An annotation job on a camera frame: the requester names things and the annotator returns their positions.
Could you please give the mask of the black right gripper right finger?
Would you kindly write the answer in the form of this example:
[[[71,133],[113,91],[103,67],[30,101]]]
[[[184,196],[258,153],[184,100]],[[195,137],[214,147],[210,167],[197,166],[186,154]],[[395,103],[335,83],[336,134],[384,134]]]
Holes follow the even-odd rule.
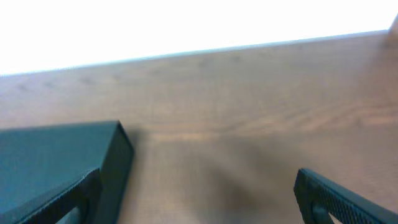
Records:
[[[297,172],[294,194],[304,223],[397,223],[397,214],[306,168]]]

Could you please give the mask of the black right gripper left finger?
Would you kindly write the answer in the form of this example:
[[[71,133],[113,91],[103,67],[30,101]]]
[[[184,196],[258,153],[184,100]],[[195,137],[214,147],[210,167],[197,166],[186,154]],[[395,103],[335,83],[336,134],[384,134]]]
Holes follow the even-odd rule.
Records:
[[[102,189],[100,170],[88,170],[1,214],[1,223],[92,223]]]

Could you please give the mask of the black gift box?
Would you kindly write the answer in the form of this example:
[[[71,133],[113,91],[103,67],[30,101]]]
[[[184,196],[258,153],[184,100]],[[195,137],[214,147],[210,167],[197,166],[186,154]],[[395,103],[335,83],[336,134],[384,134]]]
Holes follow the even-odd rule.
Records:
[[[92,223],[116,223],[134,158],[119,121],[1,131],[1,214],[92,169],[103,189]]]

